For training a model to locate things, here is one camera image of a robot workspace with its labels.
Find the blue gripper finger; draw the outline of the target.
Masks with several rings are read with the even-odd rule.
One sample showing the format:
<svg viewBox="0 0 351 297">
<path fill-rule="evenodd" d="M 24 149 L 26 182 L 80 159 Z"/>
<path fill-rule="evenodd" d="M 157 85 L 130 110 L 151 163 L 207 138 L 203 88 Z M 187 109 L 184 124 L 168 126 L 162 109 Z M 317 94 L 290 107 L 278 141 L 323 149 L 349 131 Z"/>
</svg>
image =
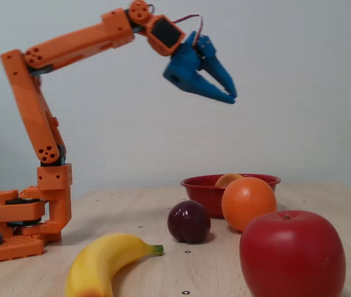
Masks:
<svg viewBox="0 0 351 297">
<path fill-rule="evenodd" d="M 216 56 L 216 49 L 207 35 L 200 35 L 197 41 L 197 53 L 201 56 L 198 70 L 210 74 L 231 97 L 237 97 L 235 84 L 227 70 Z"/>
<path fill-rule="evenodd" d="M 200 95 L 223 103 L 235 104 L 236 88 L 233 79 L 229 75 L 226 75 L 224 78 L 220 77 L 219 82 L 224 87 L 225 91 L 220 90 L 202 75 L 195 72 L 190 78 L 181 79 L 179 82 L 179 88 L 185 92 Z"/>
</svg>

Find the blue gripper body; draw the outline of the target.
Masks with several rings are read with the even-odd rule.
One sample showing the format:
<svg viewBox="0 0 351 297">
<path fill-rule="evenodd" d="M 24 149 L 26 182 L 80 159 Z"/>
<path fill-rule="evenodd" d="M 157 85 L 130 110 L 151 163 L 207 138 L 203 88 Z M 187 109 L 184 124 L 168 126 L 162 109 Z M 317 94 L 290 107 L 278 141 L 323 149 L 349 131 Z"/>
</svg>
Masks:
<svg viewBox="0 0 351 297">
<path fill-rule="evenodd" d="M 193 49 L 196 31 L 192 31 L 187 39 L 172 54 L 163 76 L 181 90 L 202 90 L 204 79 L 197 72 L 201 62 Z"/>
</svg>

